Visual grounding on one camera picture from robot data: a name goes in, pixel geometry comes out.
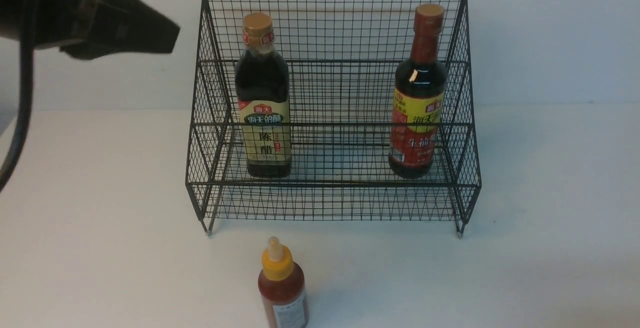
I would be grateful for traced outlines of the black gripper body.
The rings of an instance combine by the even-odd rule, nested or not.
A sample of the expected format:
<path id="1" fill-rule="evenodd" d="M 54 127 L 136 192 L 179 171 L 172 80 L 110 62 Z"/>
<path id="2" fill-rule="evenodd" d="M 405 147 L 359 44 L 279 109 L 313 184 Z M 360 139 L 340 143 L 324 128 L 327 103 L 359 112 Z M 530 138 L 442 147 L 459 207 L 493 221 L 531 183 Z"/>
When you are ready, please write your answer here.
<path id="1" fill-rule="evenodd" d="M 2 37 L 18 41 L 27 0 L 1 0 Z M 35 49 L 78 60 L 115 53 L 172 53 L 180 27 L 142 0 L 38 0 Z"/>

